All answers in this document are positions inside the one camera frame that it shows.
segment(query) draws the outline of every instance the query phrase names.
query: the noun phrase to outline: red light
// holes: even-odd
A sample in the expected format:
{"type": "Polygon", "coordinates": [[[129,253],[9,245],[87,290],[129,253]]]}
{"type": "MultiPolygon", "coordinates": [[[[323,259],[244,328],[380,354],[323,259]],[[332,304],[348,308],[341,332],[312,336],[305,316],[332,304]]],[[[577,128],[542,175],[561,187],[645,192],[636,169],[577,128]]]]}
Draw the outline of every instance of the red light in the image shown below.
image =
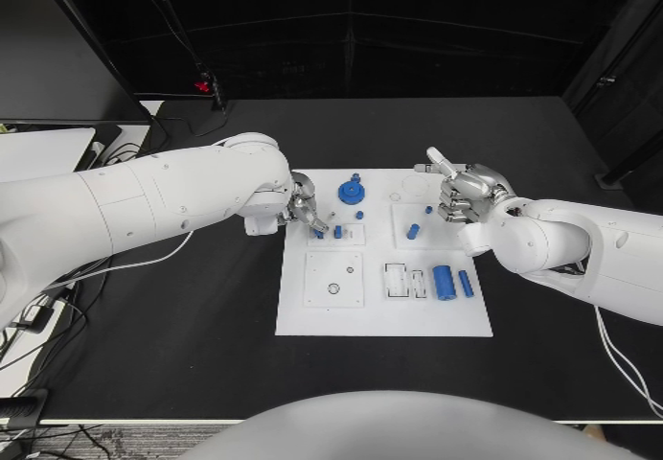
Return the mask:
{"type": "Polygon", "coordinates": [[[204,92],[210,93],[211,92],[211,86],[208,85],[207,81],[198,81],[194,83],[197,88],[204,92]]]}

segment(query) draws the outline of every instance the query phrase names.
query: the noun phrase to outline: black wall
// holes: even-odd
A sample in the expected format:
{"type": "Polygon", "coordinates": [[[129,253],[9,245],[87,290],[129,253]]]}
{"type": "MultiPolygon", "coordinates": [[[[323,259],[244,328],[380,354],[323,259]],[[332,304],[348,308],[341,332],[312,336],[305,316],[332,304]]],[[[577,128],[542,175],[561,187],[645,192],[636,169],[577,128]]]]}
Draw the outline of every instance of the black wall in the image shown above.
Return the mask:
{"type": "MultiPolygon", "coordinates": [[[[625,0],[174,0],[231,99],[560,95],[625,0]]],[[[150,0],[75,0],[137,92],[195,93],[150,0]]]]}

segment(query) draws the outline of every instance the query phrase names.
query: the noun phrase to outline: black table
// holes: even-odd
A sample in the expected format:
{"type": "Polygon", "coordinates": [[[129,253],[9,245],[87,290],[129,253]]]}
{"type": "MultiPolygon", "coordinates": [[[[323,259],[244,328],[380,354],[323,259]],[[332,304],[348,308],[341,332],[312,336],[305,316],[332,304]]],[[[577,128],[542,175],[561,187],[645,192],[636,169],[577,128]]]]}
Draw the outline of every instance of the black table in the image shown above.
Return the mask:
{"type": "MultiPolygon", "coordinates": [[[[411,168],[437,146],[452,161],[501,171],[522,196],[632,206],[596,186],[606,165],[557,98],[238,101],[231,110],[205,137],[162,122],[169,148],[257,131],[280,141],[293,169],[359,169],[411,168]]],[[[218,114],[207,102],[168,102],[159,116],[197,124],[218,114]]],[[[610,363],[591,306],[514,275],[492,254],[476,264],[493,338],[277,337],[283,238],[283,229],[248,237],[234,217],[171,260],[112,274],[90,328],[47,374],[44,419],[246,419],[377,389],[462,395],[557,421],[655,419],[610,363]]],[[[181,241],[114,264],[159,258],[181,241]]],[[[646,378],[663,381],[663,329],[610,312],[606,320],[646,378]]]]}

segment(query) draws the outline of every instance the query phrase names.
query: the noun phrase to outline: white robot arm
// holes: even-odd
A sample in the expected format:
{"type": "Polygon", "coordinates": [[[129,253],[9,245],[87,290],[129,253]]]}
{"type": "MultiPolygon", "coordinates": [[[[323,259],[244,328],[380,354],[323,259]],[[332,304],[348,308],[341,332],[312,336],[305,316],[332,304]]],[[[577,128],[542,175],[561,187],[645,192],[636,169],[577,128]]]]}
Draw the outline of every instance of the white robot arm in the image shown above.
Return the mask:
{"type": "Polygon", "coordinates": [[[466,254],[493,250],[505,268],[590,304],[663,326],[663,217],[551,199],[517,197],[483,165],[460,170],[436,148],[439,214],[470,222],[459,233],[466,254]]]}
{"type": "Polygon", "coordinates": [[[247,233],[302,220],[319,231],[316,189],[277,141],[247,133],[97,170],[0,184],[0,329],[78,266],[238,214],[247,233]]]}

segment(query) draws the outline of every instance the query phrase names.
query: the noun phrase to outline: gray object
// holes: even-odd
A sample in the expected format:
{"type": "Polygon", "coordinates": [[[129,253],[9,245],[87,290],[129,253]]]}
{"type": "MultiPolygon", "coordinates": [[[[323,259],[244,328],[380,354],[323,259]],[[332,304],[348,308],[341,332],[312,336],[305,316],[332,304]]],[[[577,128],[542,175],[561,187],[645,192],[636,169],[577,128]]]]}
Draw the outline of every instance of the gray object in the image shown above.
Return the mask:
{"type": "Polygon", "coordinates": [[[284,405],[202,443],[182,460],[638,459],[505,406],[433,393],[345,393],[284,405]]]}

